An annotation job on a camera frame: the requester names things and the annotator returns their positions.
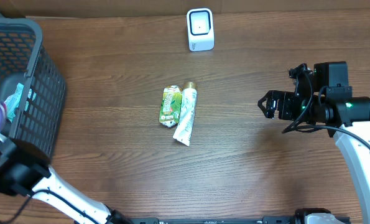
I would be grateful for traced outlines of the white tube gold cap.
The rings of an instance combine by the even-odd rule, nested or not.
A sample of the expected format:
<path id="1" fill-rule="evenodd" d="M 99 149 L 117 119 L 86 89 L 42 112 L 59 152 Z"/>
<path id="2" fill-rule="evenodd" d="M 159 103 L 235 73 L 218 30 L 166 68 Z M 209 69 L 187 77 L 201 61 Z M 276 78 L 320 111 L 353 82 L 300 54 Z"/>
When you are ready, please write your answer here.
<path id="1" fill-rule="evenodd" d="M 190 145 L 190 139 L 192 136 L 197 94 L 197 85 L 194 82 L 184 83 L 180 118 L 173 134 L 173 138 L 186 146 Z"/>

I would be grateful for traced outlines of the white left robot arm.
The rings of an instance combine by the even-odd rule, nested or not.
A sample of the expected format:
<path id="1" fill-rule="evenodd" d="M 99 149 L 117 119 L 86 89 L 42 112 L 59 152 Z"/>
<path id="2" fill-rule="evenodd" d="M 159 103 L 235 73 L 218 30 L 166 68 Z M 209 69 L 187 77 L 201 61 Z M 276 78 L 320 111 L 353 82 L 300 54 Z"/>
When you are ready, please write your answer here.
<path id="1" fill-rule="evenodd" d="M 26 198 L 15 215 L 0 223 L 12 223 L 31 199 L 45 202 L 75 223 L 130 223 L 122 213 L 97 202 L 63 180 L 50 159 L 35 145 L 0 133 L 0 193 Z"/>

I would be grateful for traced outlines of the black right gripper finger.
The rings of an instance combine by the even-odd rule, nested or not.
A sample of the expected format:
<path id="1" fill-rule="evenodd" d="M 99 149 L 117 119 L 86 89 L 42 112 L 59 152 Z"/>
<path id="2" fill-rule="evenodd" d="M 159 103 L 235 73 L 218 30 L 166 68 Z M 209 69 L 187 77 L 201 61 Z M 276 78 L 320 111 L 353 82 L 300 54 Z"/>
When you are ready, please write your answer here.
<path id="1" fill-rule="evenodd" d="M 264 116 L 269 119 L 274 119 L 276 107 L 270 102 L 262 102 L 257 104 Z"/>
<path id="2" fill-rule="evenodd" d="M 258 104 L 261 105 L 263 102 L 271 102 L 275 101 L 276 96 L 275 96 L 275 90 L 269 90 L 259 101 Z"/>

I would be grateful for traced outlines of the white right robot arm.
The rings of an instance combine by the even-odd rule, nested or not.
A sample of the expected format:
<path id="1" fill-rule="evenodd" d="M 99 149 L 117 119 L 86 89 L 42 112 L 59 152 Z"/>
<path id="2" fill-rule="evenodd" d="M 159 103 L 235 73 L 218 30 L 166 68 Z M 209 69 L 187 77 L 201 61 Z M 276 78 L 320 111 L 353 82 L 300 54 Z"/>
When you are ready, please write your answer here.
<path id="1" fill-rule="evenodd" d="M 257 103 L 264 116 L 290 121 L 282 133 L 327 130 L 342 153 L 359 199 L 363 222 L 370 223 L 370 98 L 354 97 L 348 65 L 302 63 L 289 70 L 295 90 L 269 90 Z"/>

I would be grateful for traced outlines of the green snack pouch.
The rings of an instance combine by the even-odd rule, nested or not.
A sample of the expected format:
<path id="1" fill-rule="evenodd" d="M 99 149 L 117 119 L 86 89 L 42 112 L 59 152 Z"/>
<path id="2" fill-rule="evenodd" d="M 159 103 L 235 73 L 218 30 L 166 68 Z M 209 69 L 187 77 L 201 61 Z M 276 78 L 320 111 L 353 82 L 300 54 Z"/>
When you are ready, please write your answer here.
<path id="1" fill-rule="evenodd" d="M 179 123 L 182 104 L 182 89 L 178 85 L 164 88 L 160 106 L 159 122 L 168 128 Z"/>

